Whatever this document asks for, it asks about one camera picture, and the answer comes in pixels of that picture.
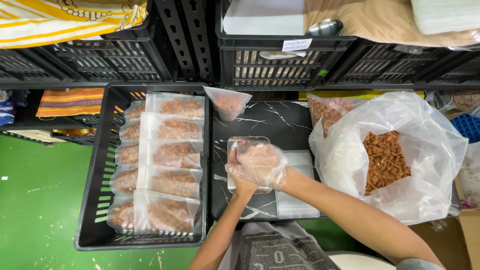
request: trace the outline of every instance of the beige cloth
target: beige cloth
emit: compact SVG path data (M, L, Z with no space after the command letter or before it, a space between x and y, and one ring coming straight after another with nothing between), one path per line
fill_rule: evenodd
M415 25L410 0L305 0L305 32L324 19L341 20L343 36L376 42L426 47L458 47L480 42L480 29L422 34Z

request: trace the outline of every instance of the striped towel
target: striped towel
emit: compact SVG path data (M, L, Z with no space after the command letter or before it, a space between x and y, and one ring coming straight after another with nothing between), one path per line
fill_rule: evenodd
M45 90L37 117L97 114L102 106L103 88Z
M43 46L140 25L146 0L0 0L0 49Z

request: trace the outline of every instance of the green floor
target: green floor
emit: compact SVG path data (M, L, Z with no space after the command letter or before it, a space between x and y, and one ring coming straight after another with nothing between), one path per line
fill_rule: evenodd
M73 248L91 146L47 147L0 136L2 269L186 269L197 248L78 252ZM301 221L326 251L363 250L330 220Z

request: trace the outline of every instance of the orange striped cloth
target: orange striped cloth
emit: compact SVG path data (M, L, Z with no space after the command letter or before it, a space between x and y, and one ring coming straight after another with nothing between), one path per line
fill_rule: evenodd
M103 88L45 90L36 112L37 117L100 113Z

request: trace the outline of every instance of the hand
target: hand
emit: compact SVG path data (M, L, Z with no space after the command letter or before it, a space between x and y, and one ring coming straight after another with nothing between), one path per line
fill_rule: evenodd
M238 148L232 148L230 150L230 157L229 157L229 164L237 164L240 165L238 160L237 160L237 150ZM235 191L236 194L238 194L240 197L252 197L254 194L255 190L259 187L259 185L254 184L250 181L245 180L242 175L234 175L233 176L233 181L235 182L235 186L237 187L237 190Z
M232 175L281 191L287 181L288 159L277 147L265 143L239 143L238 163L229 162L225 170Z

